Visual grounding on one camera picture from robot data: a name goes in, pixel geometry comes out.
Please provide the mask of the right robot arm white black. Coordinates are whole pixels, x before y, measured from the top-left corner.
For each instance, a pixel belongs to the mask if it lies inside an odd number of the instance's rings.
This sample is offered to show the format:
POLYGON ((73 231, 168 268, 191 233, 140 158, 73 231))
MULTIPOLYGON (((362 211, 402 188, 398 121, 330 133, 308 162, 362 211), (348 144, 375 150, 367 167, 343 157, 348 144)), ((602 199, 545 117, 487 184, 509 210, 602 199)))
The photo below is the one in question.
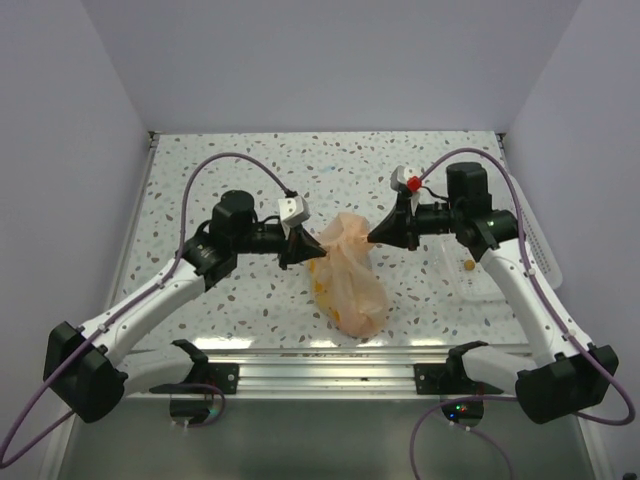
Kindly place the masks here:
POLYGON ((613 348, 595 345, 563 307, 533 262, 520 220, 494 209, 483 166, 451 164, 446 179, 446 201, 422 204, 417 171, 397 167, 390 180, 395 206, 368 240, 414 251, 425 235, 454 235, 501 290, 531 356, 506 354, 483 341, 460 345, 448 353, 444 384, 464 393, 483 383, 513 395, 536 424, 599 404, 619 365, 613 348))

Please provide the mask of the orange translucent plastic bag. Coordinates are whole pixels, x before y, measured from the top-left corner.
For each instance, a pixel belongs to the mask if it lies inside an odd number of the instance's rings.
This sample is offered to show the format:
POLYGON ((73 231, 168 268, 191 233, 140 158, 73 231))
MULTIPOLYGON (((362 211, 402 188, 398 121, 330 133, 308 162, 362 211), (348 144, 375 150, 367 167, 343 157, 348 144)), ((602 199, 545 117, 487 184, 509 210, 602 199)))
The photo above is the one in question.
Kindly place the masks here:
POLYGON ((361 339, 378 334, 389 314, 386 290, 372 270, 368 234, 365 217, 340 213, 317 235, 326 255, 308 262, 319 310, 342 333, 361 339))

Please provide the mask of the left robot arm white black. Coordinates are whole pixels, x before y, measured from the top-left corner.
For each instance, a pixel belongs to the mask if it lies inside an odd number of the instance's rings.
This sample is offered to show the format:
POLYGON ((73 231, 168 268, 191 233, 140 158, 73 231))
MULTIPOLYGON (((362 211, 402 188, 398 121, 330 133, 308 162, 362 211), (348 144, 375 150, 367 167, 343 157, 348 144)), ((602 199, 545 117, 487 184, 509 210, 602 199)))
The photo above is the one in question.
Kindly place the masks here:
POLYGON ((242 254, 274 254, 281 269, 325 256, 303 227, 304 198, 289 193, 278 202, 274 224, 258 220, 251 194, 224 193, 203 222, 153 279, 110 310, 49 334, 43 380, 84 422, 109 414, 128 395, 222 392, 207 356, 187 340, 165 351, 127 360, 133 347, 167 317, 208 292, 236 268, 242 254))

